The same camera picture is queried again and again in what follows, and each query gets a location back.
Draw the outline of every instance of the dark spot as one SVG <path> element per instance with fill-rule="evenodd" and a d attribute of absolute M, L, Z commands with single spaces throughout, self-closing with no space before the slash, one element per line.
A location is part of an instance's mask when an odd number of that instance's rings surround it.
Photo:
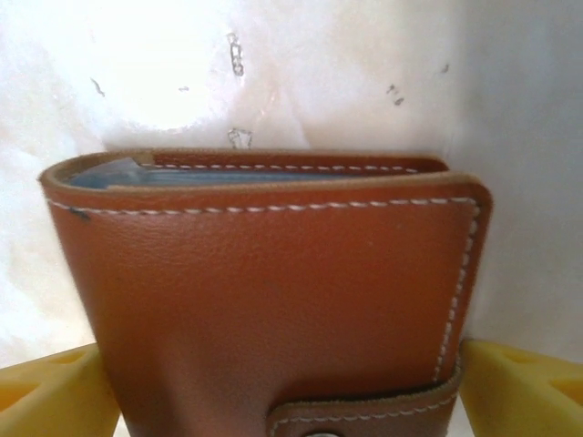
<path fill-rule="evenodd" d="M 262 282 L 262 290 L 269 294 L 281 294 L 283 289 L 276 281 L 264 280 Z"/>
<path fill-rule="evenodd" d="M 69 212 L 71 214 L 75 214 L 76 216 L 80 217 L 83 221 L 90 221 L 91 217 L 84 211 L 80 211 L 75 208 L 69 208 Z"/>
<path fill-rule="evenodd" d="M 95 85 L 95 89 L 96 89 L 96 91 L 97 91 L 97 92 L 98 92 L 98 93 L 99 93 L 101 96 L 105 97 L 105 96 L 106 96 L 106 93 L 104 93 L 104 92 L 101 90 L 101 86 L 99 86 L 99 84 L 97 83 L 97 81 L 96 81 L 96 80 L 95 80 L 93 77 L 90 77 L 90 79 L 91 79 L 91 82 L 93 82 L 93 85 Z"/>

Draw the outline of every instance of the leather texture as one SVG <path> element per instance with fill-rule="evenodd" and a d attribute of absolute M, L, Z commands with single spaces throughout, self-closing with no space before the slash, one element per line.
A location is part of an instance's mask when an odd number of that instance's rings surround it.
<path fill-rule="evenodd" d="M 362 177 L 67 183 L 124 157 L 150 168 Z M 419 392 L 454 373 L 491 198 L 439 159 L 142 149 L 74 158 L 40 181 L 134 437 L 269 435 L 268 414 L 290 402 L 336 400 L 336 413 L 333 404 L 322 412 L 346 415 L 350 400 Z M 391 435 L 444 435 L 448 409 L 435 413 L 425 398 L 394 401 L 427 414 L 389 421 L 403 424 L 386 425 Z M 422 415 L 424 431 L 411 434 Z M 381 435 L 386 423 L 343 436 Z M 300 435 L 296 428 L 275 435 Z"/>
<path fill-rule="evenodd" d="M 440 387 L 366 401 L 289 403 L 268 417 L 269 437 L 445 437 L 462 372 Z"/>

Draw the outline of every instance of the wallet flap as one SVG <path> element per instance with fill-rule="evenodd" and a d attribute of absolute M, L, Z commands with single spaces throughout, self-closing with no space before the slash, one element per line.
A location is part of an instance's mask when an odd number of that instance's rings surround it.
<path fill-rule="evenodd" d="M 295 402 L 267 418 L 268 437 L 445 437 L 461 381 L 458 366 L 439 386 L 359 401 Z"/>

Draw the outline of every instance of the stain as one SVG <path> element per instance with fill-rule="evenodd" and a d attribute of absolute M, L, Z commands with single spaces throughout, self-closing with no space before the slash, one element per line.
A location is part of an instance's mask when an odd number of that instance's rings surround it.
<path fill-rule="evenodd" d="M 90 77 L 90 79 L 91 79 L 91 82 L 93 82 L 93 85 L 95 85 L 95 89 L 96 89 L 96 91 L 97 91 L 97 92 L 98 92 L 98 93 L 99 93 L 101 96 L 105 97 L 105 96 L 106 96 L 106 93 L 104 93 L 104 92 L 103 92 L 103 90 L 101 89 L 101 86 L 99 86 L 99 83 L 98 83 L 98 82 L 97 82 L 97 81 L 96 81 L 96 80 L 95 80 L 93 77 Z"/>
<path fill-rule="evenodd" d="M 227 40 L 230 45 L 230 64 L 235 76 L 243 76 L 245 69 L 243 67 L 243 49 L 240 46 L 239 38 L 231 33 L 227 35 Z"/>
<path fill-rule="evenodd" d="M 91 216 L 89 216 L 84 211 L 80 211 L 80 210 L 78 210 L 76 208 L 69 208 L 69 212 L 71 214 L 75 214 L 76 216 L 78 216 L 79 218 L 81 218 L 83 221 L 91 221 Z"/>
<path fill-rule="evenodd" d="M 227 134 L 233 148 L 251 148 L 253 133 L 249 130 L 233 128 Z"/>
<path fill-rule="evenodd" d="M 391 97 L 391 100 L 393 100 L 393 104 L 396 107 L 399 107 L 404 102 L 404 98 L 403 97 L 398 97 L 397 98 L 397 96 L 399 96 L 399 93 L 400 93 L 399 88 L 397 88 L 395 85 L 389 86 L 389 88 L 386 90 L 387 96 L 390 95 L 390 94 L 393 95 L 393 97 Z"/>

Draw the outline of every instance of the card slot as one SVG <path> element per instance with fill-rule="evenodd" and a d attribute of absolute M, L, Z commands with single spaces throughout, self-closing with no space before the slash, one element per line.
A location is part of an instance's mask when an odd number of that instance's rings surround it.
<path fill-rule="evenodd" d="M 80 188 L 106 189 L 109 186 L 176 187 L 299 182 L 358 178 L 362 175 L 330 174 L 296 171 L 265 171 L 258 169 L 225 170 L 197 168 L 148 168 L 133 159 L 120 159 L 90 168 L 73 176 L 68 184 Z"/>

